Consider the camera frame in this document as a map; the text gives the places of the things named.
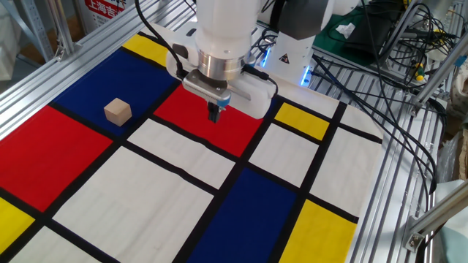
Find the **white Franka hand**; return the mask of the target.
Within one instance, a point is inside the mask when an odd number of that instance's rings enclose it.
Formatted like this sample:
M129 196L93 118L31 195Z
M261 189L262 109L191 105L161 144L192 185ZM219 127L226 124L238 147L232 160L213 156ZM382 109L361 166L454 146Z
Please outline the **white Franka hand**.
M198 69L208 62L218 64L210 56L199 53L194 26L183 26L169 34L169 44L179 57L184 76L179 79L185 90L207 101L208 119L217 123L227 107L235 108L255 119L267 113L275 96L275 82L268 74L240 61L241 71L232 80L215 80Z

